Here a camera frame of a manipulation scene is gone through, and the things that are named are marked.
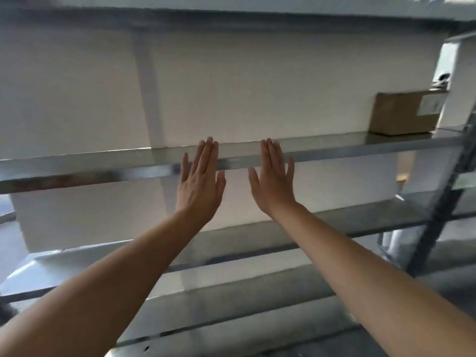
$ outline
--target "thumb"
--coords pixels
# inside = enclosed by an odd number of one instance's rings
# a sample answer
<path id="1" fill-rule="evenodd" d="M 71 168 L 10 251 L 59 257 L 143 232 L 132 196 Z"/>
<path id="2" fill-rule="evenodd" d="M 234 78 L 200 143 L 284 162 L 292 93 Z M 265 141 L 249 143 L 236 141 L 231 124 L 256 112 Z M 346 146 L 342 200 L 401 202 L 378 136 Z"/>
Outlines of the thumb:
<path id="1" fill-rule="evenodd" d="M 225 171 L 220 170 L 217 173 L 217 197 L 220 203 L 221 199 L 223 198 L 223 192 L 225 191 L 226 184 L 227 180 L 225 179 Z"/>
<path id="2" fill-rule="evenodd" d="M 253 194 L 253 197 L 254 197 L 257 195 L 259 191 L 259 178 L 255 168 L 248 169 L 248 179 L 249 179 L 249 185 L 251 186 L 251 193 Z"/>

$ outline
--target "box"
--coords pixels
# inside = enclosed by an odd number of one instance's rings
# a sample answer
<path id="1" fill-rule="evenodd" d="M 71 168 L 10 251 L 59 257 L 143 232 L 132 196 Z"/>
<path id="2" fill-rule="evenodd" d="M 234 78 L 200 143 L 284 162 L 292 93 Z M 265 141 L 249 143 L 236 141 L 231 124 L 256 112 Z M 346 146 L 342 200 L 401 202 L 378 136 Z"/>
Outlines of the box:
<path id="1" fill-rule="evenodd" d="M 384 135 L 424 133 L 435 129 L 448 91 L 378 93 L 369 131 Z"/>

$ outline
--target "bare forearm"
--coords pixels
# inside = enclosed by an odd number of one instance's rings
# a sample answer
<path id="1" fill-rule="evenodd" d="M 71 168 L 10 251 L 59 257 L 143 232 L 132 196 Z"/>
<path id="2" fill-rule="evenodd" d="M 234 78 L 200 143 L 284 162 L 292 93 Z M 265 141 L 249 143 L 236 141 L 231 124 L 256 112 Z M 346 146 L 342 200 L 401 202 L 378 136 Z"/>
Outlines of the bare forearm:
<path id="1" fill-rule="evenodd" d="M 473 356 L 476 323 L 303 206 L 277 221 L 391 356 Z"/>
<path id="2" fill-rule="evenodd" d="M 104 356 L 199 228 L 177 212 L 54 289 L 0 330 L 0 356 Z"/>

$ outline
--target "person's right hand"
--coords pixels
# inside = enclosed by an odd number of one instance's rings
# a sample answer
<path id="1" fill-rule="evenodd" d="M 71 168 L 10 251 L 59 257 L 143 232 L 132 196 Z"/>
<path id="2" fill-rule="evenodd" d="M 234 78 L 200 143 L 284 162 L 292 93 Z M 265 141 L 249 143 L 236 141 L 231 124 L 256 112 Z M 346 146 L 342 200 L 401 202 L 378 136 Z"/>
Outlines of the person's right hand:
<path id="1" fill-rule="evenodd" d="M 289 158 L 288 172 L 284 166 L 283 151 L 279 142 L 261 141 L 261 173 L 248 169 L 251 193 L 259 209 L 276 219 L 279 210 L 294 204 L 294 159 Z"/>

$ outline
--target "white label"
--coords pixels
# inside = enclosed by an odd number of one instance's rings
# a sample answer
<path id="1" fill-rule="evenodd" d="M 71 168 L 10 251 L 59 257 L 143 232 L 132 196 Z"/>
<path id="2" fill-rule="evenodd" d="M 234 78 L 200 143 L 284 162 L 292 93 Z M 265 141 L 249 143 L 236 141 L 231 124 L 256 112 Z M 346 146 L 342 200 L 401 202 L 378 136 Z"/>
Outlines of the white label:
<path id="1" fill-rule="evenodd" d="M 429 94 L 421 98 L 416 116 L 439 114 L 445 104 L 446 94 Z"/>

